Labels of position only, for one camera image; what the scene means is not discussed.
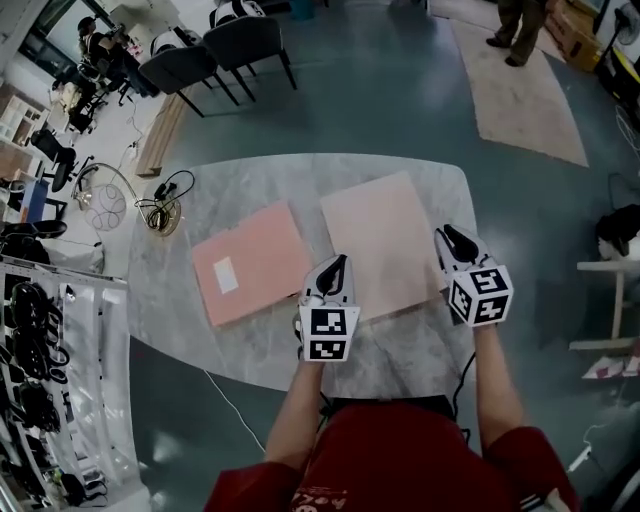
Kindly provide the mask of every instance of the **cardboard box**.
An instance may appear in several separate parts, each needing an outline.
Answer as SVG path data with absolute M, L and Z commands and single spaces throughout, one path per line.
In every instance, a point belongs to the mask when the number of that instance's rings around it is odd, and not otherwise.
M 556 3 L 545 21 L 563 57 L 570 65 L 592 72 L 600 60 L 600 43 L 593 35 L 593 18 L 565 0 Z

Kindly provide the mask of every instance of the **shoe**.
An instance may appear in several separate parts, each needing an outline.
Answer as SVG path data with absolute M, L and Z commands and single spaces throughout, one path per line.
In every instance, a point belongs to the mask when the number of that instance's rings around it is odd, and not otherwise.
M 509 46 L 511 46 L 511 44 L 509 43 L 503 43 L 497 37 L 490 37 L 489 39 L 487 39 L 487 44 L 489 46 L 493 46 L 494 48 L 509 48 Z
M 511 66 L 512 68 L 521 68 L 524 64 L 518 64 L 511 56 L 504 59 L 504 62 L 507 66 Z

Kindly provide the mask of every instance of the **beige board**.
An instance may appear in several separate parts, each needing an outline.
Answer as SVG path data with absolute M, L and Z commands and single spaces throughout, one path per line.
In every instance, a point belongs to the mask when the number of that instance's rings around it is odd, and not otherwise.
M 360 320 L 440 297 L 433 231 L 405 171 L 321 200 L 336 254 L 350 257 Z

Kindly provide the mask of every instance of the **white oval table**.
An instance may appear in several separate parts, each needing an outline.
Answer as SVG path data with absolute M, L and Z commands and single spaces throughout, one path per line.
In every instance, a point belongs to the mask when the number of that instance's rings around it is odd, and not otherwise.
M 232 160 L 191 169 L 194 189 L 180 199 L 182 220 L 159 238 L 138 219 L 129 262 L 132 336 L 185 363 L 232 379 L 286 390 L 297 364 L 291 298 L 228 326 L 205 312 L 191 249 L 277 200 L 288 201 L 314 264 L 333 255 L 320 198 L 407 171 L 433 229 L 453 223 L 476 231 L 469 188 L 458 167 L 376 155 L 298 154 Z M 147 190 L 153 195 L 157 182 Z M 453 326 L 433 300 L 360 323 L 349 360 L 328 364 L 323 390 L 346 398 L 450 395 L 473 352 L 471 331 Z

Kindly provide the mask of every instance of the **white label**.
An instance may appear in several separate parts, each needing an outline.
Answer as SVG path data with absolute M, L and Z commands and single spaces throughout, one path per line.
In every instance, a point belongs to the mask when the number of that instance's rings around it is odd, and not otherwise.
M 213 271 L 216 273 L 218 286 L 223 294 L 229 293 L 238 287 L 236 273 L 233 271 L 233 265 L 231 265 L 231 260 L 228 257 L 214 263 Z

